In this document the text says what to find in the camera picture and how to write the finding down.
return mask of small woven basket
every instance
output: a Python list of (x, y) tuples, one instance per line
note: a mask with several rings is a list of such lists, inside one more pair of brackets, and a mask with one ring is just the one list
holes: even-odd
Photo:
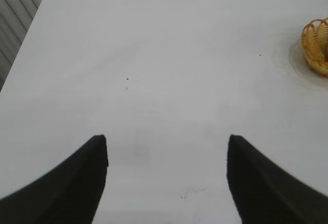
[(302, 31), (302, 48), (309, 66), (328, 76), (328, 17), (316, 19)]

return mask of circular stain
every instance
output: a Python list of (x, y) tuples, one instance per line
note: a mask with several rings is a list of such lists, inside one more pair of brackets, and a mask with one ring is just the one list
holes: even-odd
[(280, 75), (305, 88), (328, 89), (328, 78), (314, 72), (307, 64), (301, 40), (284, 41), (274, 49), (272, 61)]

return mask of wicker basket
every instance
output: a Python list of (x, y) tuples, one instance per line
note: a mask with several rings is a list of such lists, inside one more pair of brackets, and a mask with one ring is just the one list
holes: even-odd
[(316, 19), (302, 31), (302, 48), (309, 66), (316, 72), (328, 75), (328, 17)]

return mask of white radiator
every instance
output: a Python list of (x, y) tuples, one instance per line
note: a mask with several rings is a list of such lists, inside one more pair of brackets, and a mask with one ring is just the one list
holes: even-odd
[(0, 0), (0, 89), (42, 0)]

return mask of table surface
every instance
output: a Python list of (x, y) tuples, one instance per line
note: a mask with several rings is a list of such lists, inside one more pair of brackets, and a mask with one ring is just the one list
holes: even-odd
[(43, 0), (0, 93), (0, 197), (94, 134), (109, 173), (95, 224), (241, 223), (240, 134), (328, 195), (328, 83), (299, 47), (328, 0)]

